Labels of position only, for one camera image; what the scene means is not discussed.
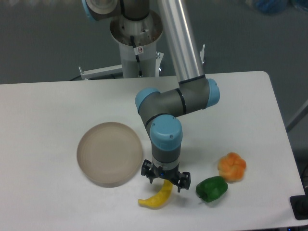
round plate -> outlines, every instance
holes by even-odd
[[[138,169],[142,146],[137,134],[116,122],[91,128],[80,140],[77,161],[81,170],[101,186],[127,181]]]

toy banana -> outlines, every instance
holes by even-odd
[[[170,181],[164,180],[163,187],[156,195],[146,200],[139,199],[138,203],[149,208],[157,208],[168,200],[171,195],[172,187],[173,184]]]

toy green pepper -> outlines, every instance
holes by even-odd
[[[220,198],[228,189],[228,184],[221,176],[208,178],[196,186],[196,192],[202,200],[211,202]]]

tabletop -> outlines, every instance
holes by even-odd
[[[0,85],[0,230],[253,230],[306,225],[289,197],[304,194],[269,76],[265,72],[207,75],[220,101],[179,117],[180,171],[189,190],[174,187],[161,209],[140,207],[162,180],[138,171],[125,184],[104,188],[77,163],[77,146],[93,126],[120,122],[139,136],[143,158],[151,143],[134,104],[145,87],[178,87],[176,77]],[[237,152],[246,160],[242,181],[211,203],[195,193],[218,175],[218,160]]]

silver metal tube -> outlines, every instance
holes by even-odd
[[[158,0],[178,81],[204,75],[184,0]]]

